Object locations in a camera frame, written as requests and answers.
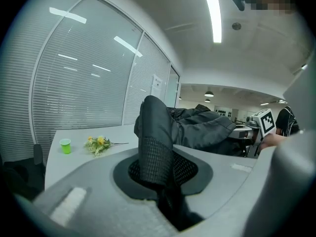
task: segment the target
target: ceiling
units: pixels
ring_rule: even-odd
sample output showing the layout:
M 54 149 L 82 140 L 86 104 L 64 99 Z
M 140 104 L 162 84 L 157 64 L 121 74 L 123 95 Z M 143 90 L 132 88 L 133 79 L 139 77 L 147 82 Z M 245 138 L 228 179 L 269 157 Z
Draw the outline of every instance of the ceiling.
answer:
M 274 96 L 254 92 L 246 89 L 218 87 L 212 85 L 202 84 L 181 84 L 181 98 L 182 100 L 203 102 L 206 98 L 204 94 L 207 91 L 214 93 L 214 98 L 211 98 L 212 102 L 216 99 L 238 99 L 239 101 L 246 102 L 249 105 L 260 106 L 263 103 L 271 103 L 280 100 Z
M 237 9 L 231 0 L 219 0 L 222 43 L 213 43 L 206 0 L 135 0 L 163 29 L 184 67 L 244 57 L 294 75 L 313 49 L 313 38 L 298 13 Z M 232 29 L 241 23 L 239 31 Z

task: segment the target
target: ceiling light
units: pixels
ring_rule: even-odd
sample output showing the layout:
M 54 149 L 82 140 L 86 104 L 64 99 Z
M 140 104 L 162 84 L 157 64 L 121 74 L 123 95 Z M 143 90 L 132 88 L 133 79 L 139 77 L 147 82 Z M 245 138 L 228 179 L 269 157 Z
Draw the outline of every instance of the ceiling light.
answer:
M 74 71 L 77 71 L 77 69 L 71 69 L 71 68 L 67 68 L 67 67 L 64 67 L 65 69 L 70 69 L 70 70 L 74 70 Z
M 138 57 L 142 57 L 143 55 L 137 51 L 134 47 L 132 47 L 130 44 L 128 44 L 126 41 L 122 40 L 119 36 L 115 36 L 114 40 L 116 40 L 121 45 L 125 46 L 127 49 L 131 50 L 133 53 L 137 52 Z
M 77 60 L 78 60 L 77 58 L 70 57 L 70 56 L 63 55 L 63 54 L 58 54 L 58 56 L 65 57 L 65 58 L 68 58 L 68 59 L 72 59 L 72 60 L 75 60 L 75 61 L 77 61 Z
M 204 94 L 204 96 L 206 96 L 206 97 L 213 97 L 214 94 L 213 94 L 212 91 L 207 91 L 207 92 Z
M 55 14 L 55 15 L 60 15 L 60 16 L 66 17 L 66 18 L 74 19 L 74 20 L 81 22 L 81 23 L 84 23 L 84 24 L 87 22 L 86 18 L 80 17 L 77 14 L 66 12 L 64 10 L 59 10 L 59 9 L 50 7 L 49 12 L 52 14 Z
M 109 70 L 109 69 L 105 69 L 105 68 L 99 67 L 99 66 L 97 66 L 97 65 L 94 65 L 94 64 L 92 64 L 92 66 L 94 66 L 94 67 L 96 67 L 96 68 L 99 68 L 99 69 L 103 69 L 103 70 L 106 70 L 106 71 L 109 71 L 109 72 L 111 72 L 111 70 Z
M 213 29 L 213 41 L 214 43 L 222 42 L 222 19 L 221 10 L 218 0 L 206 0 L 209 13 L 211 15 L 211 23 Z

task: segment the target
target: dark gray jacket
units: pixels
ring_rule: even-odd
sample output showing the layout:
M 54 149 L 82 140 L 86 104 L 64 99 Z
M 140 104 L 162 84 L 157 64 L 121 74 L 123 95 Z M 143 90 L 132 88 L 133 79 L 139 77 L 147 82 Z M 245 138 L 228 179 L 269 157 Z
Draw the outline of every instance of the dark gray jacket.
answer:
M 195 109 L 168 108 L 158 98 L 148 96 L 141 106 L 134 133 L 140 138 L 155 137 L 161 142 L 230 155 L 219 152 L 236 125 L 227 117 L 198 105 Z

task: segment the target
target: yellow flower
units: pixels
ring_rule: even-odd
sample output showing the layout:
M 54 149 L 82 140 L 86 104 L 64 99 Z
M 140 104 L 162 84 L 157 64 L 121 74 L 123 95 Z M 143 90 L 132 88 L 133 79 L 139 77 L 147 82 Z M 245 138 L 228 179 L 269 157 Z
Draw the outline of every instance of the yellow flower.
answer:
M 105 142 L 104 138 L 103 138 L 102 136 L 100 136 L 100 137 L 98 138 L 98 143 L 99 143 L 99 145 L 103 145 L 104 142 Z

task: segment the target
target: ceiling lamp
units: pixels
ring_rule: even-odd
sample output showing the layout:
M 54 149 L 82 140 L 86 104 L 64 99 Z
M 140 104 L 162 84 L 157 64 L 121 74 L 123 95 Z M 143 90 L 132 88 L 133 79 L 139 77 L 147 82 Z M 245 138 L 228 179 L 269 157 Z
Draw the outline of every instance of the ceiling lamp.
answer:
M 222 19 L 218 0 L 206 0 L 213 29 L 213 42 L 222 42 Z
M 212 91 L 207 91 L 207 92 L 204 94 L 204 96 L 206 96 L 206 97 L 213 97 L 214 94 L 213 94 Z

